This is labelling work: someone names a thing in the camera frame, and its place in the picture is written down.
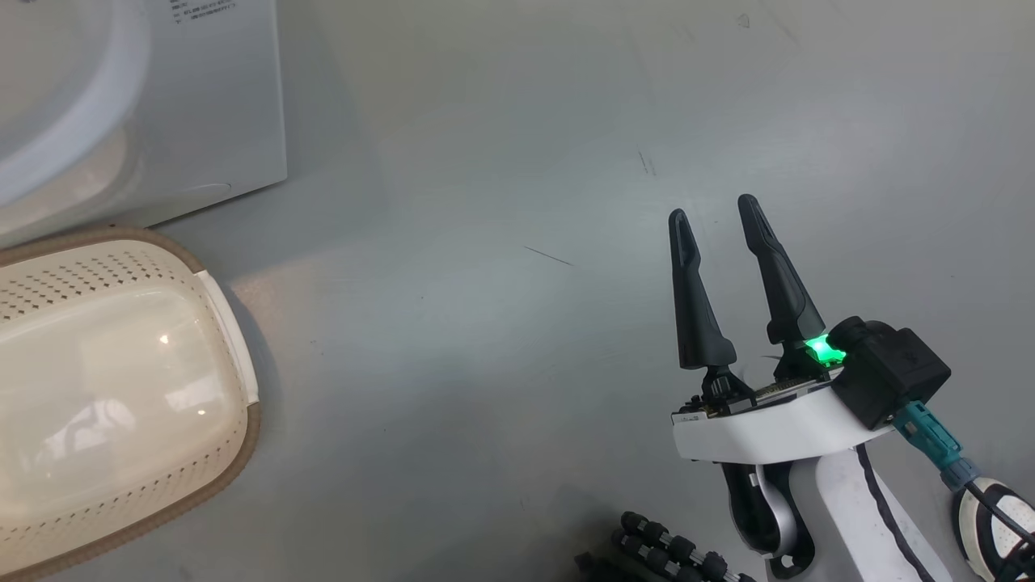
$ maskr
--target black cable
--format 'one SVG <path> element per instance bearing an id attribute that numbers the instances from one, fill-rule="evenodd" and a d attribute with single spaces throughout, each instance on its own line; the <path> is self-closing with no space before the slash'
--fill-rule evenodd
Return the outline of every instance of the black cable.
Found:
<path id="1" fill-rule="evenodd" d="M 985 510 L 992 512 L 992 515 L 996 516 L 999 518 L 999 521 L 1006 524 L 1006 527 L 1009 527 L 1013 533 L 1016 533 L 1025 544 L 1035 548 L 1035 535 L 1032 535 L 1030 531 L 1022 527 L 1017 522 L 1013 521 L 1010 516 L 1004 514 L 1003 510 L 1000 510 L 998 505 L 994 505 L 990 501 L 988 501 L 988 498 L 984 496 L 984 492 L 981 491 L 981 488 L 978 487 L 977 484 L 970 482 L 966 487 L 967 491 L 970 491 L 970 494 L 977 499 L 978 503 L 984 505 Z"/>
<path id="2" fill-rule="evenodd" d="M 1021 542 L 1018 542 L 1018 545 L 1021 547 L 1015 548 L 1013 552 L 1010 552 L 1010 554 L 1017 555 L 1018 556 L 1017 562 L 1019 564 L 1018 568 L 1022 571 L 1024 571 L 1025 574 L 1031 575 L 1032 566 L 1030 561 L 1025 560 L 1019 556 L 1024 555 L 1024 550 L 1025 550 L 1024 545 L 1028 546 L 1029 552 L 1032 549 L 1035 549 L 1035 535 L 1032 535 L 1030 531 L 1025 529 L 1017 522 L 1013 521 L 1013 519 L 1010 518 L 1010 516 L 1003 513 L 1003 511 L 999 508 L 999 505 L 995 505 L 992 503 L 992 501 L 988 501 L 988 498 L 984 496 L 984 492 L 981 491 L 981 488 L 978 487 L 976 483 L 970 482 L 965 487 L 967 488 L 967 491 L 969 491 L 970 494 L 973 495 L 975 499 L 977 499 L 978 503 L 981 503 L 981 505 L 983 505 L 985 510 L 992 512 L 992 515 L 996 516 L 996 518 L 999 519 L 999 521 L 1003 522 L 1006 525 L 1006 527 L 1009 527 L 1010 530 L 1013 531 L 1013 533 L 1017 534 L 1017 536 L 1021 537 Z"/>
<path id="3" fill-rule="evenodd" d="M 874 501 L 877 502 L 877 512 L 881 514 L 885 527 L 891 531 L 891 535 L 895 539 L 898 551 L 901 552 L 906 561 L 916 570 L 916 574 L 922 582 L 935 582 L 927 569 L 920 563 L 920 558 L 916 557 L 913 548 L 909 547 L 909 542 L 903 535 L 903 530 L 898 528 L 898 522 L 895 521 L 895 516 L 891 513 L 891 507 L 888 506 L 888 500 L 884 498 L 884 492 L 881 491 L 881 486 L 877 483 L 877 475 L 874 473 L 874 466 L 869 463 L 866 445 L 857 445 L 855 452 L 859 455 L 859 464 L 862 465 L 862 473 L 866 477 L 866 487 L 869 489 L 869 494 L 874 496 Z"/>

